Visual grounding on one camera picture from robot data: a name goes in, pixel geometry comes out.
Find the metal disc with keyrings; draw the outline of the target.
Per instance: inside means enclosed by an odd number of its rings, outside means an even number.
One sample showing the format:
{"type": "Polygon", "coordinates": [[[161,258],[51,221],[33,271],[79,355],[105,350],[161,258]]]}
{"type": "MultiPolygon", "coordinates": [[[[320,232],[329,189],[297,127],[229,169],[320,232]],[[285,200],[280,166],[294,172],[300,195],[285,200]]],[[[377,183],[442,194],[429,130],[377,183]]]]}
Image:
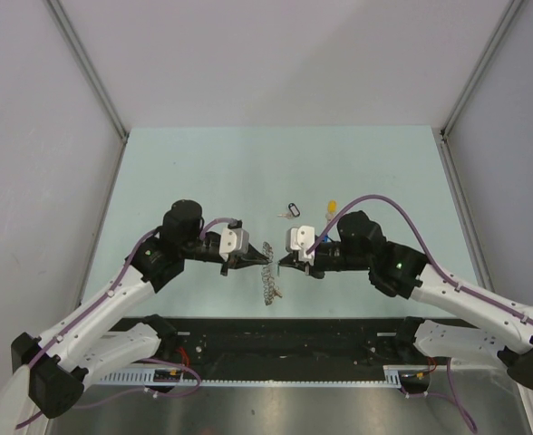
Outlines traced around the metal disc with keyrings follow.
{"type": "Polygon", "coordinates": [[[262,285],[263,285],[263,298],[264,298],[264,302],[266,306],[273,304],[274,300],[276,299],[276,297],[274,297],[274,292],[275,291],[280,292],[279,287],[276,284],[275,276],[273,273],[274,252],[273,252],[273,248],[271,245],[270,247],[271,247],[271,264],[269,266],[262,266],[262,270],[261,270],[261,280],[262,280],[262,285]]]}

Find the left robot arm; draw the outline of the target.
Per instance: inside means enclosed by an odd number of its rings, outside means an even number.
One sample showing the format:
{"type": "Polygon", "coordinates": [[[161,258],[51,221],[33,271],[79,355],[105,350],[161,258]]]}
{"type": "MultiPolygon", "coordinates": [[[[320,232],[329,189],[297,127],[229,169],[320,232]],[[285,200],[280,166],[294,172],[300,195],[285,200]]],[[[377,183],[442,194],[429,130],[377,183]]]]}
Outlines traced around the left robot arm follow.
{"type": "Polygon", "coordinates": [[[222,222],[223,231],[213,232],[204,223],[199,203],[175,202],[100,292],[38,336],[21,333],[13,340],[12,367],[28,367],[26,394],[43,416],[63,415],[109,372],[150,357],[164,363],[175,355],[175,329],[158,315],[148,316],[111,342],[103,336],[134,306],[181,274],[187,261],[218,264],[222,276],[229,270],[269,264],[269,258],[250,244],[241,221],[227,217],[222,222]]]}

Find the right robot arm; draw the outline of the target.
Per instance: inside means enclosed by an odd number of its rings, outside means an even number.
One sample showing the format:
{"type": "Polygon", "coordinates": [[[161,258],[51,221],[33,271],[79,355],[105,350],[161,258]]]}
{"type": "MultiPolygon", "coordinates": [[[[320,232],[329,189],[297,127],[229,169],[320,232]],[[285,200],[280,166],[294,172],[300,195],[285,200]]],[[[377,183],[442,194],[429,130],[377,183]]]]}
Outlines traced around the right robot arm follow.
{"type": "Polygon", "coordinates": [[[466,326],[445,326],[408,317],[400,326],[394,351],[404,363],[428,357],[457,358],[503,369],[533,390],[533,306],[511,301],[466,281],[437,265],[426,253],[393,243],[379,224],[362,211],[338,220],[338,240],[324,241],[312,253],[313,227],[293,227],[286,234],[279,266],[315,279],[328,272],[364,271],[372,286],[389,297],[432,305],[466,326]]]}

